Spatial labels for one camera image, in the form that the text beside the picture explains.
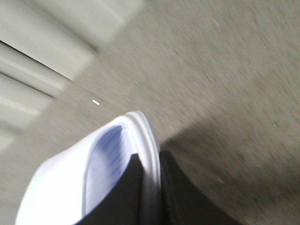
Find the gray carpet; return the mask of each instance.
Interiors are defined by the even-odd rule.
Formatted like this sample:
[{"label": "gray carpet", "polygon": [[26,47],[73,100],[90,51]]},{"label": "gray carpet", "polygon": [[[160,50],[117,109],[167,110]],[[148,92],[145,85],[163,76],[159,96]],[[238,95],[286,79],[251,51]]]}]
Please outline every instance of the gray carpet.
[{"label": "gray carpet", "polygon": [[149,0],[1,155],[0,223],[13,224],[42,161],[142,110],[220,208],[244,224],[300,224],[299,11],[296,0]]}]

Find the floor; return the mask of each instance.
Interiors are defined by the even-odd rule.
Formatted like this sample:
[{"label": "floor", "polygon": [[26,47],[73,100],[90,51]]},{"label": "floor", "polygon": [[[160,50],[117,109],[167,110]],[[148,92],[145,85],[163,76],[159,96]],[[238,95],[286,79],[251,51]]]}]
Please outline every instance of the floor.
[{"label": "floor", "polygon": [[299,11],[296,0],[149,0],[1,155],[0,224],[13,224],[41,162],[132,110],[241,223],[300,224]]}]

